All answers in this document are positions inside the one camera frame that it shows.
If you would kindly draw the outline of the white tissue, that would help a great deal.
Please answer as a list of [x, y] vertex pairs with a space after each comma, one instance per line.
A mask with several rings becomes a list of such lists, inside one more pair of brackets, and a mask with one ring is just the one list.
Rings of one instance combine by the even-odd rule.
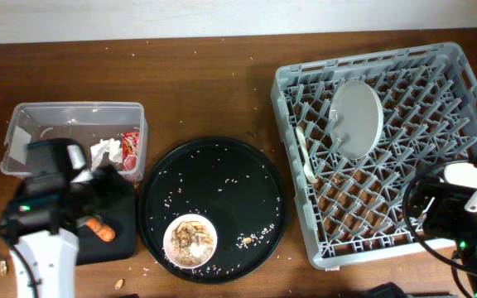
[[95, 170], [98, 168], [103, 160], [104, 154], [108, 154], [108, 159], [113, 164], [121, 164], [123, 162], [123, 151], [121, 142], [110, 138], [108, 140], [101, 139], [99, 143], [90, 147], [91, 153], [91, 168]]

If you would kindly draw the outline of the orange carrot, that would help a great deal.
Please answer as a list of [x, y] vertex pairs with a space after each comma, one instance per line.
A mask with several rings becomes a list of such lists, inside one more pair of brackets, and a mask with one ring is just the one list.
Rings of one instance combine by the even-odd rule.
[[89, 218], [85, 222], [85, 225], [106, 243], [109, 243], [115, 239], [115, 231], [109, 225], [96, 218]]

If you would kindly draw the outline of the red snack wrapper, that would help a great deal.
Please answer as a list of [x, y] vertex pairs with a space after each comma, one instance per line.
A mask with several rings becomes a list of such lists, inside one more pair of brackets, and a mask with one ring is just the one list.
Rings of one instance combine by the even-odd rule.
[[122, 134], [123, 170], [131, 171], [137, 165], [139, 152], [140, 132], [126, 132]]

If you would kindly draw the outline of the white bowl with leftovers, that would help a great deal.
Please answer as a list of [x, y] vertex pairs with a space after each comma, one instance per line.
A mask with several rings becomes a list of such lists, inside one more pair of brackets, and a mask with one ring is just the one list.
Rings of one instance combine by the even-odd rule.
[[195, 269], [214, 255], [218, 236], [214, 225], [199, 214], [174, 219], [163, 235], [166, 258], [182, 269]]

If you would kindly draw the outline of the white plastic fork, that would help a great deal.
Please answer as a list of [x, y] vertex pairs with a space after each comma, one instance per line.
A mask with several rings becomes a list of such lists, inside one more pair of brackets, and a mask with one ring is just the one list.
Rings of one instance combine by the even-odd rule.
[[296, 132], [298, 145], [301, 149], [301, 154], [303, 155], [303, 160], [304, 160], [303, 170], [304, 170], [305, 177], [309, 183], [314, 185], [316, 182], [316, 178], [311, 168], [310, 157], [306, 147], [306, 139], [304, 136], [303, 129], [300, 126], [296, 126], [295, 132]]

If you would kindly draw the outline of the grey plate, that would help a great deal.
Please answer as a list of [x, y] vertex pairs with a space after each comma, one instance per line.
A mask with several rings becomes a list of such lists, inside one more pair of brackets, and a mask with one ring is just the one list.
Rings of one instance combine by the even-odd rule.
[[359, 80], [343, 83], [329, 111], [329, 120], [335, 121], [331, 140], [340, 140], [337, 152], [348, 159], [366, 156], [378, 144], [383, 118], [383, 106], [374, 89]]

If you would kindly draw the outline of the small white cup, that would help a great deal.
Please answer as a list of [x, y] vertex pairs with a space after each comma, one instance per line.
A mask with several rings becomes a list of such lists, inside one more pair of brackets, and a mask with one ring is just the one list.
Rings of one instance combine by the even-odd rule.
[[444, 177], [447, 183], [477, 189], [477, 168], [468, 162], [446, 166]]

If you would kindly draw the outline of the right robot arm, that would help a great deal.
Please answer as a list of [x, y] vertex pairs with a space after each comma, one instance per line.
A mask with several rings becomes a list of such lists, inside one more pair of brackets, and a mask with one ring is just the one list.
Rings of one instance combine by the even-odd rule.
[[[402, 215], [416, 241], [450, 267], [460, 292], [477, 297], [477, 156], [419, 167], [403, 192]], [[411, 220], [421, 215], [426, 236], [454, 242], [451, 257], [442, 256], [417, 233]], [[459, 271], [468, 276], [472, 294], [461, 284]]]

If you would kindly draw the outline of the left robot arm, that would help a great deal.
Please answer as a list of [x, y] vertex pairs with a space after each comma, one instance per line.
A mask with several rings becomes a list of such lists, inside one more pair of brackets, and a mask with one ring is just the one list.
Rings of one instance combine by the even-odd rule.
[[75, 140], [26, 145], [31, 174], [0, 218], [19, 297], [72, 297], [78, 265], [137, 250], [135, 189], [113, 166], [90, 168]]

